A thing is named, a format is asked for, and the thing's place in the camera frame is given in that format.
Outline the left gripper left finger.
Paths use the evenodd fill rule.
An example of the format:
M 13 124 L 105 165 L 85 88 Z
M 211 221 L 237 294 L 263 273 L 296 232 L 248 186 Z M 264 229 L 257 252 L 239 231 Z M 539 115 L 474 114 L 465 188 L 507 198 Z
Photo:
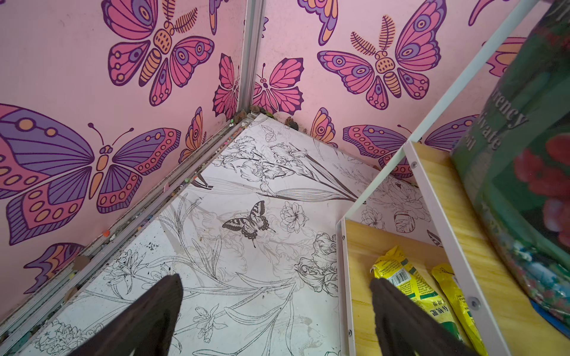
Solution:
M 179 274 L 159 280 L 72 355 L 167 355 L 183 299 Z

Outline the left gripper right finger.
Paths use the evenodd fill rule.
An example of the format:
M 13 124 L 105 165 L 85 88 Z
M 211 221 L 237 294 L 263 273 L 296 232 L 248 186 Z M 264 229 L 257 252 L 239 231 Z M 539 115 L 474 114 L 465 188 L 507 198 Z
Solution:
M 376 335 L 383 355 L 475 355 L 386 279 L 372 279 Z

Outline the blue green soil bag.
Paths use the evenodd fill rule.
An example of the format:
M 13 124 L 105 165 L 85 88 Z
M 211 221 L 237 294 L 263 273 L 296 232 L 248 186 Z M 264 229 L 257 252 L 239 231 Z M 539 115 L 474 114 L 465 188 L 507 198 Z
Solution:
M 569 333 L 569 3 L 554 1 L 452 154 L 533 307 Z

